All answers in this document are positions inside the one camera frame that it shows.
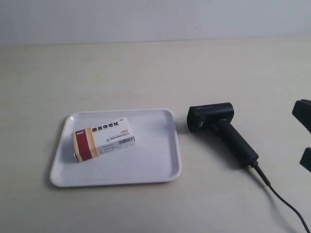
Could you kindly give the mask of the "black handheld barcode scanner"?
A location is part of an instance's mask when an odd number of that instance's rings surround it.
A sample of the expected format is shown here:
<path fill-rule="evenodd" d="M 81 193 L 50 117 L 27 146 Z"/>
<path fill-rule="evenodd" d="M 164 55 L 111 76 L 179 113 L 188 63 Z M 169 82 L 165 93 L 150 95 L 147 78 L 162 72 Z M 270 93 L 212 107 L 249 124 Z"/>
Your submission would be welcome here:
<path fill-rule="evenodd" d="M 190 132 L 213 131 L 229 148 L 242 168 L 259 167 L 258 154 L 233 127 L 233 105 L 229 102 L 191 106 L 187 115 Z"/>

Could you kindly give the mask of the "white red medicine box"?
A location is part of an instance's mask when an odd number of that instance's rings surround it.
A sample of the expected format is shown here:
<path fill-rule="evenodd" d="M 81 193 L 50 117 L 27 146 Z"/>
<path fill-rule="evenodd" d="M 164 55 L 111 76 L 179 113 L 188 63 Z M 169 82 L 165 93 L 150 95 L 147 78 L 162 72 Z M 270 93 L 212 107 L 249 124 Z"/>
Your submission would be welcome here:
<path fill-rule="evenodd" d="M 83 162 L 135 144 L 127 118 L 72 133 L 74 156 Z"/>

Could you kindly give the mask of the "white plastic tray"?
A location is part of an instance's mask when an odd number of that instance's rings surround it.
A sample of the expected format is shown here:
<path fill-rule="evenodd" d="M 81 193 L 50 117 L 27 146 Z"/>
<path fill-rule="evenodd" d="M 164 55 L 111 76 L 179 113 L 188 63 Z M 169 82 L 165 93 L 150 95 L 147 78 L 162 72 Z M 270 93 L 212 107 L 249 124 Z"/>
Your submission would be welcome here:
<path fill-rule="evenodd" d="M 126 117 L 135 144 L 78 162 L 72 133 Z M 77 112 L 66 121 L 50 172 L 57 187 L 135 183 L 162 183 L 181 173 L 181 158 L 174 114 L 169 109 L 134 109 Z"/>

